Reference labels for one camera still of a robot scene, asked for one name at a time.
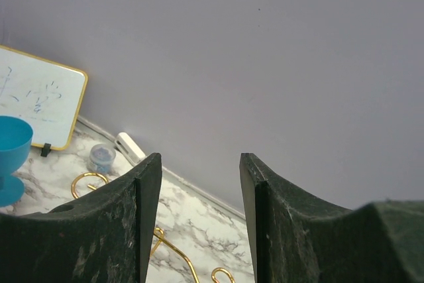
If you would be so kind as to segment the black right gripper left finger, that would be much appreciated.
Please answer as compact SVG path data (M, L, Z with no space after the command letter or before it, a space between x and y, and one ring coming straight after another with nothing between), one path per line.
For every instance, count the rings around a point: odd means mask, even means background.
M162 157L48 213L1 216L2 282L144 282Z

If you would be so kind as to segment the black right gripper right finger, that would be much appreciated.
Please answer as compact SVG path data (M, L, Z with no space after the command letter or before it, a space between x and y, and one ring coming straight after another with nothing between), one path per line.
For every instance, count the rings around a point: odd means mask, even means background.
M377 201L350 210L240 157L240 183L257 282L422 282L423 202Z

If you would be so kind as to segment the blue wine glass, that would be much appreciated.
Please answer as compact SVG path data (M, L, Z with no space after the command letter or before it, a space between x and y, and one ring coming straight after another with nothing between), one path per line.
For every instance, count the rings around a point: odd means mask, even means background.
M18 202L25 185L14 176L27 160L32 142L33 129L24 120L1 116L1 207Z

